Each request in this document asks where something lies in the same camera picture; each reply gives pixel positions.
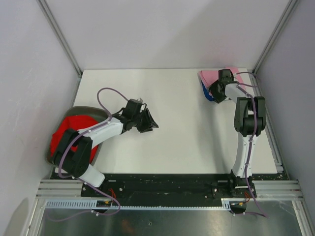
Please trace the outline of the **pink t shirt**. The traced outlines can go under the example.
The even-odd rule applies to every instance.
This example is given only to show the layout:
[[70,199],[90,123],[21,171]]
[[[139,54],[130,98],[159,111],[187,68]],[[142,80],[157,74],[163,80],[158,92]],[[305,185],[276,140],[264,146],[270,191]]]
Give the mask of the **pink t shirt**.
[[[225,69],[231,70],[236,80],[240,83],[244,83],[242,76],[240,74],[239,75],[236,74],[239,72],[239,69],[237,67],[225,67]],[[210,85],[212,85],[215,81],[219,79],[219,70],[220,69],[202,69],[198,72],[202,84],[206,88],[208,88]]]

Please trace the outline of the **blue printed t shirt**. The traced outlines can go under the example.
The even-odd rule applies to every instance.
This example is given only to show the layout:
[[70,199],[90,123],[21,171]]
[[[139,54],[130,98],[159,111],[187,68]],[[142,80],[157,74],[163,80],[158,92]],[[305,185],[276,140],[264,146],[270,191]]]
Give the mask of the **blue printed t shirt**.
[[227,99],[227,96],[225,95],[225,89],[226,86],[232,84],[228,82],[220,82],[215,81],[212,85],[210,85],[208,88],[206,88],[201,81],[202,91],[206,97],[207,100],[211,102],[221,103]]

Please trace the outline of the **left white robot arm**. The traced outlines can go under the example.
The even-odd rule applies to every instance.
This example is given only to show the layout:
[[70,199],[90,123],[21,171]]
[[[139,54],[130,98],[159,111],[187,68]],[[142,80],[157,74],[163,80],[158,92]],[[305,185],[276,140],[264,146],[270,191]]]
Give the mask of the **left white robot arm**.
[[138,132],[145,133],[158,128],[158,124],[145,103],[130,99],[125,107],[114,114],[108,114],[104,121],[86,128],[66,129],[57,141],[56,148],[50,148],[52,155],[48,162],[71,177],[90,184],[91,190],[102,197],[108,193],[109,185],[104,181],[105,175],[90,163],[92,150],[134,127]]

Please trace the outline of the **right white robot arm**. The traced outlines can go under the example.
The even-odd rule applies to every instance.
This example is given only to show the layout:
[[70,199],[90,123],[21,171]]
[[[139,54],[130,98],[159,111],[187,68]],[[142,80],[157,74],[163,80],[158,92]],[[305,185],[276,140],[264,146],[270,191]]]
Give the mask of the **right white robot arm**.
[[209,87],[213,100],[220,104],[230,99],[236,107],[234,129],[238,135],[238,146],[235,163],[231,170],[234,180],[227,185],[227,192],[232,197],[239,197],[245,186],[251,181],[251,161],[256,141],[266,126],[266,105],[263,96],[253,96],[243,86],[250,85],[238,82],[230,69],[218,71],[218,79]]

